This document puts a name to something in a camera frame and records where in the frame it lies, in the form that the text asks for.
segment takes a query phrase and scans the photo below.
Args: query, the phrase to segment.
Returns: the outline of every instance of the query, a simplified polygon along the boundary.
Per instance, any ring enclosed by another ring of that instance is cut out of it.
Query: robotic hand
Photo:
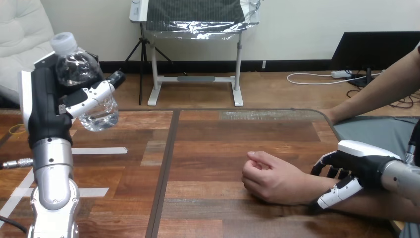
[[[94,79],[66,88],[55,75],[53,53],[35,63],[33,72],[21,72],[20,108],[33,159],[6,162],[3,168],[33,165],[36,188],[31,195],[34,223],[29,238],[77,238],[75,222],[80,194],[73,180],[72,119],[94,108],[125,80],[117,71],[107,79]]]
[[[334,178],[341,169],[341,179],[333,189],[312,202],[310,211],[317,213],[365,189],[386,189],[420,203],[420,168],[404,163],[399,156],[387,150],[357,141],[343,140],[338,150],[320,158],[311,175],[319,176],[326,165],[331,165],[327,177]]]

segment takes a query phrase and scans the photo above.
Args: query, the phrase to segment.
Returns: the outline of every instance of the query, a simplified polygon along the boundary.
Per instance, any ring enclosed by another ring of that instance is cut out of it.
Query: forearm
[[[311,184],[310,193],[314,198],[320,197],[338,182],[337,179],[317,176],[311,176],[309,180],[309,184]],[[362,190],[332,206],[331,209],[367,217],[420,223],[419,207],[415,207],[407,199],[382,190]]]
[[[361,92],[330,110],[338,122],[381,108],[420,88],[420,53],[417,49],[390,66]]]

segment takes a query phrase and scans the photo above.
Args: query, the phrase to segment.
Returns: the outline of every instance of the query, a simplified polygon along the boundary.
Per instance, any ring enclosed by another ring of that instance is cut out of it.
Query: baseboard
[[[322,71],[329,70],[330,63],[329,59],[267,60],[263,68],[262,60],[244,60],[241,72]],[[100,66],[104,73],[140,73],[140,61],[101,61]],[[227,73],[235,72],[236,61],[158,61],[157,68],[159,73]],[[151,62],[144,65],[143,72],[152,73]]]

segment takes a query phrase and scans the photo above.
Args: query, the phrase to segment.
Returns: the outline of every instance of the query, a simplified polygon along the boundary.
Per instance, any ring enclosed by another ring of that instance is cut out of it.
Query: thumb
[[[278,167],[278,165],[282,162],[281,159],[272,156],[264,151],[248,152],[247,154],[250,160],[260,162],[264,165],[269,166],[270,168]]]

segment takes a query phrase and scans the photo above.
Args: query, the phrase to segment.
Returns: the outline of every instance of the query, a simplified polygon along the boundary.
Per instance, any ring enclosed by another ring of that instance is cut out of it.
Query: white cable
[[[287,81],[294,83],[294,84],[300,84],[300,85],[328,85],[328,84],[336,84],[336,83],[344,83],[344,82],[348,82],[348,81],[352,81],[352,80],[357,80],[357,79],[361,79],[361,78],[365,78],[366,76],[363,77],[359,77],[359,78],[352,78],[352,79],[347,79],[347,80],[341,80],[341,81],[336,81],[336,82],[331,82],[331,83],[299,83],[299,82],[293,82],[289,79],[290,76],[293,75],[312,75],[312,76],[319,76],[319,77],[331,77],[330,75],[321,75],[321,74],[313,74],[313,73],[292,73],[289,76],[287,76]],[[371,76],[377,76],[380,75],[381,73],[376,73],[376,74],[372,74]]]

